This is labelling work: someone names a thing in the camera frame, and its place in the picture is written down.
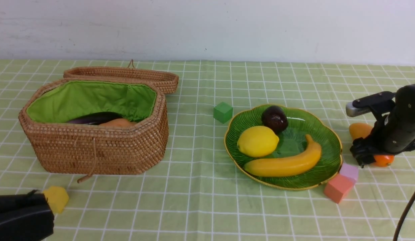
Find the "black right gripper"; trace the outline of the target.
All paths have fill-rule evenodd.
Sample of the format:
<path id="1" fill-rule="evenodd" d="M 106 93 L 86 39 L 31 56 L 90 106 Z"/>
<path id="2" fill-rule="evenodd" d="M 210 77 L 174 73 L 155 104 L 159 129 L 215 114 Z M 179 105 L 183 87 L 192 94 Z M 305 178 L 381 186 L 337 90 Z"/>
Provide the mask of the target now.
<path id="1" fill-rule="evenodd" d="M 381 152 L 393 155 L 415 151 L 415 111 L 391 111 L 376 122 L 371 135 L 354 139 L 350 147 L 361 168 L 376 162 L 374 143 Z"/>

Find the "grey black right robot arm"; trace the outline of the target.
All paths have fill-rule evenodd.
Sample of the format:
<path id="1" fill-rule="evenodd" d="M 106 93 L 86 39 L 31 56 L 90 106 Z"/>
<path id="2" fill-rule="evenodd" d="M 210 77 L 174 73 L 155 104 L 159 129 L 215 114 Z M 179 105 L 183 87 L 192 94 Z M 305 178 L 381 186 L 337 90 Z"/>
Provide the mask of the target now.
<path id="1" fill-rule="evenodd" d="M 415 150 L 415 84 L 396 92 L 383 91 L 346 105 L 350 117 L 373 114 L 374 127 L 366 137 L 357 137 L 350 148 L 360 167 L 377 163 L 381 156 L 396 156 Z"/>

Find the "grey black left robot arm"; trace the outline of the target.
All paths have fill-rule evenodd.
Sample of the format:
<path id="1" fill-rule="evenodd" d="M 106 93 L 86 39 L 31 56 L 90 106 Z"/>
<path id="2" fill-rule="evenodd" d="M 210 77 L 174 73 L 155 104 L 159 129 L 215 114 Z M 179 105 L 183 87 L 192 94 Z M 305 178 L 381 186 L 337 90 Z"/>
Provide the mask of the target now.
<path id="1" fill-rule="evenodd" d="M 43 193 L 0 195 L 0 241 L 42 241 L 53 235 L 55 216 Z"/>

